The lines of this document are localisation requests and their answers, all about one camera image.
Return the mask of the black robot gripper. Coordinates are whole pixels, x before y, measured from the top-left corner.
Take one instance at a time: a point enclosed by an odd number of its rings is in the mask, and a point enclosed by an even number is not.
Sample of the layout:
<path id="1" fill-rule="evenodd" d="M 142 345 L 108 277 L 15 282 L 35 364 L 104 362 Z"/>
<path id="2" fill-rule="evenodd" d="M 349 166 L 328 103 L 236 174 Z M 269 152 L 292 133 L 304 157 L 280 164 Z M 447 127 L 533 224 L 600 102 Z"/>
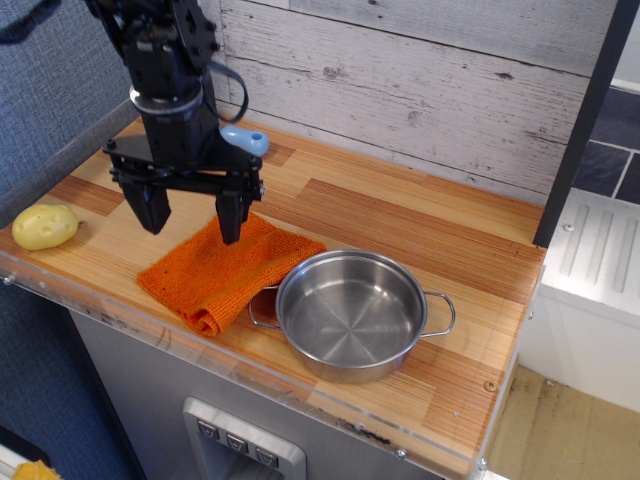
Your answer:
<path id="1" fill-rule="evenodd" d="M 227 143 L 223 125 L 210 102 L 199 95 L 188 102 L 160 101 L 132 89 L 144 133 L 108 140 L 103 152 L 111 157 L 111 174 L 148 232 L 164 228 L 171 209 L 166 191 L 186 190 L 218 195 L 216 213 L 225 245 L 239 241 L 248 218 L 246 202 L 264 194 L 254 157 Z"/>

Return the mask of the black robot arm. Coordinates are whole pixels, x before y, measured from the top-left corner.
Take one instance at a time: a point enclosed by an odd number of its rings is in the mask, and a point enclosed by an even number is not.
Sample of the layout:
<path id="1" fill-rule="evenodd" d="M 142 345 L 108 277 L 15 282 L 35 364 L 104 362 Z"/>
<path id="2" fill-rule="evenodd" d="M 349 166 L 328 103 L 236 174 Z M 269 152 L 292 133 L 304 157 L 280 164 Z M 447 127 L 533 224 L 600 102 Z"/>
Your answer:
<path id="1" fill-rule="evenodd" d="M 212 76 L 241 77 L 213 60 L 216 26 L 195 1 L 90 1 L 131 78 L 130 101 L 145 132 L 103 147 L 111 174 L 145 230 L 157 234 L 171 209 L 170 189 L 216 199 L 222 239 L 240 238 L 249 207 L 264 194 L 259 177 L 268 137 L 228 118 Z"/>

